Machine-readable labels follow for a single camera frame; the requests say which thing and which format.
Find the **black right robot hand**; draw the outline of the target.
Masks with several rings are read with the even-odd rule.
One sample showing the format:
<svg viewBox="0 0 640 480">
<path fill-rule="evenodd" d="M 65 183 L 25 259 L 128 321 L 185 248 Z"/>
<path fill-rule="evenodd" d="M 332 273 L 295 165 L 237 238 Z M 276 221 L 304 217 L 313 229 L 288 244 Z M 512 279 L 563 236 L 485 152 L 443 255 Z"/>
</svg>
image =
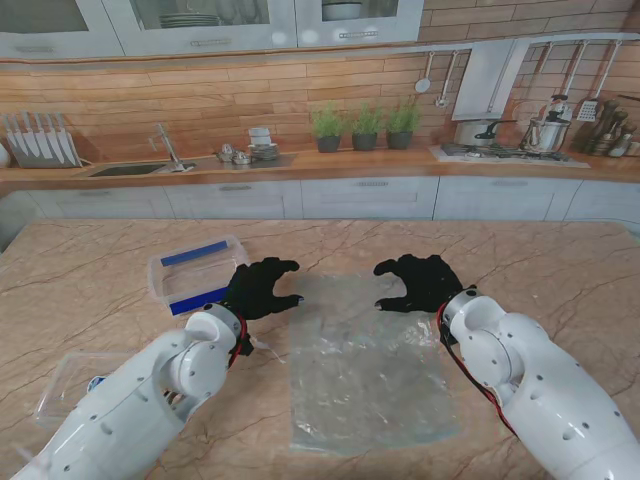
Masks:
<svg viewBox="0 0 640 480">
<path fill-rule="evenodd" d="M 405 254 L 379 263 L 373 273 L 375 276 L 392 273 L 402 280 L 406 288 L 402 297 L 379 299 L 375 303 L 379 311 L 436 313 L 443 304 L 464 290 L 457 275 L 439 255 L 418 258 Z"/>
</svg>

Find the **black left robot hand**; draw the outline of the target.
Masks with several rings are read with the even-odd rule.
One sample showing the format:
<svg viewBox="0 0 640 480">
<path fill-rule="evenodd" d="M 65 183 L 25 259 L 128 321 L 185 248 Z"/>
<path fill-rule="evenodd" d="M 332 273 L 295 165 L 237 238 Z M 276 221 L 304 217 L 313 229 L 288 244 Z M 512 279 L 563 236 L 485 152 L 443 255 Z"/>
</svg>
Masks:
<svg viewBox="0 0 640 480">
<path fill-rule="evenodd" d="M 250 265 L 239 265 L 231 278 L 220 305 L 246 321 L 259 320 L 294 308 L 303 300 L 301 295 L 274 295 L 276 282 L 300 265 L 295 260 L 266 257 Z"/>
</svg>

